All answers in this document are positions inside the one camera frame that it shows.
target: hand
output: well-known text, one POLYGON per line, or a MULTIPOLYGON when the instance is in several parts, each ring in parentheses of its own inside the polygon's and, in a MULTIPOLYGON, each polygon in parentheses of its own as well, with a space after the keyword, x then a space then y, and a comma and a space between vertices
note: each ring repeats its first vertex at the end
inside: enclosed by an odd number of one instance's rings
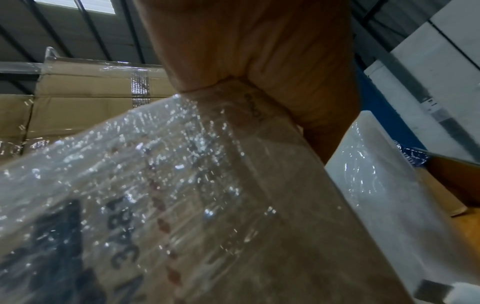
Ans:
POLYGON ((359 113, 347 0, 135 0, 181 92, 246 77, 326 163, 359 113))

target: skin crease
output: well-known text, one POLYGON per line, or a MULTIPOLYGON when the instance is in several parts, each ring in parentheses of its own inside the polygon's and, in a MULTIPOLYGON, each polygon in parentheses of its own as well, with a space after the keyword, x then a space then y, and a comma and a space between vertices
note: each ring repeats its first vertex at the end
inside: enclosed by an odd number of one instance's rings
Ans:
POLYGON ((243 77, 285 106, 324 163, 360 111, 347 0, 135 0, 180 91, 243 77))

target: orange surface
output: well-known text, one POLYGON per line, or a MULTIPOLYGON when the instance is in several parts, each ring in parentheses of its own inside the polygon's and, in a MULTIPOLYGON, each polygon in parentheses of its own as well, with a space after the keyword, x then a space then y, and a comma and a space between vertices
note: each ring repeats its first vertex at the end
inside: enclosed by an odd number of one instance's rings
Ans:
POLYGON ((480 255, 480 208, 469 208, 465 214, 454 217, 453 222, 480 255))

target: white plastic-wrapped package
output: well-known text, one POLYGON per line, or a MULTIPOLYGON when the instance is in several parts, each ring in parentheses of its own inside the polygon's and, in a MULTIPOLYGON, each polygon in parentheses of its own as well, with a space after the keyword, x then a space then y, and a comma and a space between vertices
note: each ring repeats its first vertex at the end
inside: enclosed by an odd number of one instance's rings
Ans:
POLYGON ((410 294, 424 279, 480 283, 478 257, 371 112, 361 112, 325 169, 410 294))
POLYGON ((237 81, 0 172, 3 302, 410 302, 288 115, 237 81))

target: white wall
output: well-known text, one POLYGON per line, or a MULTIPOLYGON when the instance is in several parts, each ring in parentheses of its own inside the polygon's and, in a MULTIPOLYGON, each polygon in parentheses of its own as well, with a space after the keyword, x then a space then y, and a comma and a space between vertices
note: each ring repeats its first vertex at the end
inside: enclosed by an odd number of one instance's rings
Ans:
MULTIPOLYGON (((480 1, 452 0, 432 21, 469 56, 480 62, 479 14, 480 1)), ((422 25, 392 54, 480 143, 480 71, 477 67, 430 24, 422 25)), ((365 73, 427 149, 472 160, 382 63, 375 62, 365 73)))

